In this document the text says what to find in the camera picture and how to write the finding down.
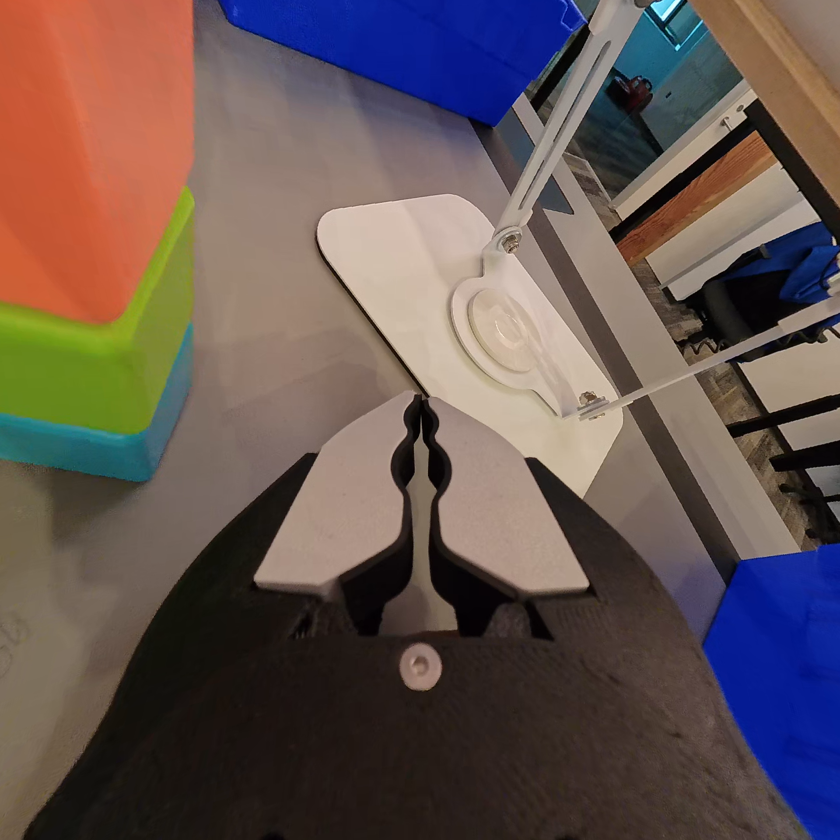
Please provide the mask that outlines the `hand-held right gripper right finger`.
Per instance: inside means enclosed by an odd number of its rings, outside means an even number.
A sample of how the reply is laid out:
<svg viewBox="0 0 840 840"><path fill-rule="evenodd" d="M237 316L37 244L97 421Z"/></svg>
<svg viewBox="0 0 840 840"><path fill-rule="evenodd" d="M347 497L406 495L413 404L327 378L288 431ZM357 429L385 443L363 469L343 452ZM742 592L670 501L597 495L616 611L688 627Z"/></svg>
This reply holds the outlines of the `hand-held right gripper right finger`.
<svg viewBox="0 0 840 840"><path fill-rule="evenodd" d="M437 397L423 402L433 587L462 637L502 606L580 595L590 582L527 460L498 432Z"/></svg>

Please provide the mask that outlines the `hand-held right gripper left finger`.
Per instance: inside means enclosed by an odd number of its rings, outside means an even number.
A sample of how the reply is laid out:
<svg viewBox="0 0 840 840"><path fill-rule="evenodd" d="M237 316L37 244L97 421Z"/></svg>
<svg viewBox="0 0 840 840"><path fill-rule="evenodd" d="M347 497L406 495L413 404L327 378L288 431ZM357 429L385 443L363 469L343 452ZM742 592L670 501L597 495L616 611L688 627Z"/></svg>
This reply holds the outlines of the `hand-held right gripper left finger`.
<svg viewBox="0 0 840 840"><path fill-rule="evenodd" d="M413 572L407 486L421 407L404 392L321 447L255 573L260 590L339 603L361 635L379 633Z"/></svg>

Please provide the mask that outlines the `teal cube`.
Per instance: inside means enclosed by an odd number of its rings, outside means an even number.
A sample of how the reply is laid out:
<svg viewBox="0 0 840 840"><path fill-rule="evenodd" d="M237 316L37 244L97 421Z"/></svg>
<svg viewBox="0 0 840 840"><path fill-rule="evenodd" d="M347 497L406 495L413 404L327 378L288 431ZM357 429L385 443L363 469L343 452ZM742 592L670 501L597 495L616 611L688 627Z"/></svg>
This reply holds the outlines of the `teal cube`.
<svg viewBox="0 0 840 840"><path fill-rule="evenodd" d="M1 458L131 482L150 480L175 431L193 383L190 323L147 428L136 434L1 415Z"/></svg>

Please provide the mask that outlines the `green cube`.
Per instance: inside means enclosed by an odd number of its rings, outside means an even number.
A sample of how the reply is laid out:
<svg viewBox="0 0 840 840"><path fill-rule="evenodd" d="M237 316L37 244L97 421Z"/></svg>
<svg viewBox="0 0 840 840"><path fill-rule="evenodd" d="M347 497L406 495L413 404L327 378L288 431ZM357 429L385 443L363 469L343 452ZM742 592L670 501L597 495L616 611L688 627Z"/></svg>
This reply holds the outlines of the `green cube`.
<svg viewBox="0 0 840 840"><path fill-rule="evenodd" d="M135 434L193 320L195 200L185 186L121 316L89 323L3 303L2 414Z"/></svg>

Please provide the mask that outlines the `orange cube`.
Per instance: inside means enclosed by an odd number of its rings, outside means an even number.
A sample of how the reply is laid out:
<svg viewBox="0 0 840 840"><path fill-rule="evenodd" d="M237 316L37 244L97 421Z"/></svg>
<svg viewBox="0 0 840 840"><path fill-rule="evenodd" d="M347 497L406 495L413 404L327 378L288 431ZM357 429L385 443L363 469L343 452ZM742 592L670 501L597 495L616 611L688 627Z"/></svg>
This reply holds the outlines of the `orange cube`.
<svg viewBox="0 0 840 840"><path fill-rule="evenodd" d="M2 302L128 307L193 165L193 2L1 2Z"/></svg>

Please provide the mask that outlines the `blue plastic bin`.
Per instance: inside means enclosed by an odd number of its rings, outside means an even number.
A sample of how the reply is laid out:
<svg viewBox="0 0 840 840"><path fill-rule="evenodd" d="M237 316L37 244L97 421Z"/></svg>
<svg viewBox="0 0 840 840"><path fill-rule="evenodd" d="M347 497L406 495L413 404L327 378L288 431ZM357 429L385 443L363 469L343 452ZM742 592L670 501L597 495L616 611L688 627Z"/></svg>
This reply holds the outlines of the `blue plastic bin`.
<svg viewBox="0 0 840 840"><path fill-rule="evenodd" d="M743 560L703 648L742 735L813 838L839 838L839 546Z"/></svg>
<svg viewBox="0 0 840 840"><path fill-rule="evenodd" d="M234 26L495 126L584 24L565 1L222 1Z"/></svg>

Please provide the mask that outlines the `grey desk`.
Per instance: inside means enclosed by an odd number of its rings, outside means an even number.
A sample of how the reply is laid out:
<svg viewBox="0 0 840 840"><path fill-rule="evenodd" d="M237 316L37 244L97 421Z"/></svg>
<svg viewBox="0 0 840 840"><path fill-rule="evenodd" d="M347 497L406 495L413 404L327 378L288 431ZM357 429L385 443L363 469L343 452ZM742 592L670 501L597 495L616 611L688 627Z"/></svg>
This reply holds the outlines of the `grey desk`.
<svg viewBox="0 0 840 840"><path fill-rule="evenodd" d="M460 636L422 430L377 635L255 586L321 447L425 398L320 219L509 195L467 119L195 11L194 375L161 466L2 465L2 838L807 838L668 586L537 459L585 593Z"/></svg>

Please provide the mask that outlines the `white stand base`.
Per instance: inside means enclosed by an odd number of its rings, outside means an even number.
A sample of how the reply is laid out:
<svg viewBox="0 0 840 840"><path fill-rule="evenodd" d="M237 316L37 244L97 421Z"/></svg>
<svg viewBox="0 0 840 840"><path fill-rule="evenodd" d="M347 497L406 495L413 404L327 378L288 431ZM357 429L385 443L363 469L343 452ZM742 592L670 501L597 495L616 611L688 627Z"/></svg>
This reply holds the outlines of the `white stand base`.
<svg viewBox="0 0 840 840"><path fill-rule="evenodd" d="M482 277L481 257L493 224L474 204L455 194L422 196L333 209L317 227L326 262L428 396L437 397L493 429L526 457L547 466L584 497L610 453L623 416L584 421L579 398L590 392L616 398L596 358L546 297L539 280L553 280L546 263L536 276L514 255L505 274ZM528 310L569 386L557 416L553 394L540 376L524 390L498 383L466 352L450 318L459 285L478 281L500 287Z"/></svg>

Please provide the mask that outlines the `black metal bar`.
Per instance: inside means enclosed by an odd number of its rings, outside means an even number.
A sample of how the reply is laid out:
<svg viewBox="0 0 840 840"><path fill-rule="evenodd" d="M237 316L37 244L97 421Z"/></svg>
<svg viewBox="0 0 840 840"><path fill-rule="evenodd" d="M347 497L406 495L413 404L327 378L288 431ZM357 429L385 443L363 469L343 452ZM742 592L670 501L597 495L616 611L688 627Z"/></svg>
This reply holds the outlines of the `black metal bar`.
<svg viewBox="0 0 840 840"><path fill-rule="evenodd" d="M770 464L775 471L793 472L839 466L839 458L840 443L834 441L775 455L770 458Z"/></svg>
<svg viewBox="0 0 840 840"><path fill-rule="evenodd" d="M839 394L828 395L755 418L726 425L733 438L755 434L775 427L830 413L839 409Z"/></svg>

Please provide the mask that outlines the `black office chair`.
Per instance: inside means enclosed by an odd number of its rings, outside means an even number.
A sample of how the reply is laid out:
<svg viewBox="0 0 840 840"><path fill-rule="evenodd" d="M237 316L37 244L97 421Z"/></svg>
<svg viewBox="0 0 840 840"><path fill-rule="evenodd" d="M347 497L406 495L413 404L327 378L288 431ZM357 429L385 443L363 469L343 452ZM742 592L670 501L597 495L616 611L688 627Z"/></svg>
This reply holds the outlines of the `black office chair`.
<svg viewBox="0 0 840 840"><path fill-rule="evenodd" d="M686 299L687 307L701 322L698 331L679 342L698 354L703 347L722 352L776 326L780 320L806 309L808 303L786 301L781 289L788 274L768 274L736 279L711 279Z"/></svg>

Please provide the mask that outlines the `wooden tabletop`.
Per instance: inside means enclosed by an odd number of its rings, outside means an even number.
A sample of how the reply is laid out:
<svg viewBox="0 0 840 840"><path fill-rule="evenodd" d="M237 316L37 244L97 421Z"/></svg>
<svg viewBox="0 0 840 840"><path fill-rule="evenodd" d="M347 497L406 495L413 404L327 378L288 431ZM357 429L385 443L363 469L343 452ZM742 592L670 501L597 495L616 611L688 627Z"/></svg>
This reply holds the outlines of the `wooden tabletop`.
<svg viewBox="0 0 840 840"><path fill-rule="evenodd" d="M618 252L629 266L646 259L691 224L707 215L759 175L776 157L752 127L736 129L704 153L688 170L640 207L633 219L612 233Z"/></svg>

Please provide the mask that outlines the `blue cloth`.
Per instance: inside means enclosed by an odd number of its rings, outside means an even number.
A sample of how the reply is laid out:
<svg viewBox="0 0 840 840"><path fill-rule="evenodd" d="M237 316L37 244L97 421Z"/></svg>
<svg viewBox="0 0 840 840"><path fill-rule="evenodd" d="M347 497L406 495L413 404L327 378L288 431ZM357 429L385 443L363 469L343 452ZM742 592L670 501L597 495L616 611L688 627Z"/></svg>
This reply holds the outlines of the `blue cloth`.
<svg viewBox="0 0 840 840"><path fill-rule="evenodd" d="M828 299L838 277L839 246L824 222L799 227L742 255L722 273L726 281L782 273L781 300L801 305Z"/></svg>

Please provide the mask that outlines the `white table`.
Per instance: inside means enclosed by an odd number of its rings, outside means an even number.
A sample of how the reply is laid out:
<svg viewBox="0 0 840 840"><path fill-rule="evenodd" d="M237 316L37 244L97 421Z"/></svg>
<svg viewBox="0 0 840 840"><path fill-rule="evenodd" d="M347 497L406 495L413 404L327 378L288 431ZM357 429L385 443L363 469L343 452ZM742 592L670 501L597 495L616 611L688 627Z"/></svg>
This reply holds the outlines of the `white table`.
<svg viewBox="0 0 840 840"><path fill-rule="evenodd" d="M656 161L644 169L615 198L611 208L623 221L745 119L745 109L757 95L742 79L694 123Z"/></svg>

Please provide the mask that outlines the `red object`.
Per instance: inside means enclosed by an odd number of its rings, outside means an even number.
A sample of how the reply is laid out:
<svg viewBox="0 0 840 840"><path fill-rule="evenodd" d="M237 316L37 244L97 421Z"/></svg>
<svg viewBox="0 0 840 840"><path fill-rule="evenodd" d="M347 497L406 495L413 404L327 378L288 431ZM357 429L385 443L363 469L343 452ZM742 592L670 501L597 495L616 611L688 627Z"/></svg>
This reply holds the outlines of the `red object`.
<svg viewBox="0 0 840 840"><path fill-rule="evenodd" d="M642 112L654 97L650 79L642 76L626 77L617 72L610 80L606 94L626 115Z"/></svg>

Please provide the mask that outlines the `wood-edged board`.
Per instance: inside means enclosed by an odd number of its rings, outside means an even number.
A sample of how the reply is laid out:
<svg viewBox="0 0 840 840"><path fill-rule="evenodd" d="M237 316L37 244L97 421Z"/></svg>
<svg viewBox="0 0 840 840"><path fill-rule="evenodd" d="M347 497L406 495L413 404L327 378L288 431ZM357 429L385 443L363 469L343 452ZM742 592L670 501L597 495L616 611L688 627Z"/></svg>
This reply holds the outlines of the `wood-edged board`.
<svg viewBox="0 0 840 840"><path fill-rule="evenodd" d="M838 2L692 5L838 203Z"/></svg>

